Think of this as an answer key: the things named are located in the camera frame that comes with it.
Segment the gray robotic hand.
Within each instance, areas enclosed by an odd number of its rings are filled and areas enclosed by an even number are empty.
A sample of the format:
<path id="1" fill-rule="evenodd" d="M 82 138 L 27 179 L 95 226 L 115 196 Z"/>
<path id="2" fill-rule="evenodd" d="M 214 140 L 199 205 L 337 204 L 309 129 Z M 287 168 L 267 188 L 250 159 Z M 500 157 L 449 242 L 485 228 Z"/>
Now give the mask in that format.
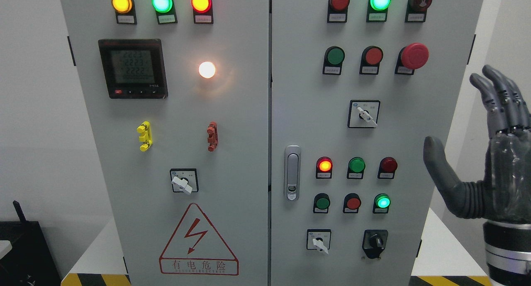
<path id="1" fill-rule="evenodd" d="M 470 75 L 487 114 L 489 146 L 483 180 L 463 182 L 440 139 L 424 140 L 424 163 L 448 210 L 464 219 L 530 223 L 530 113 L 516 83 L 485 65 Z"/>

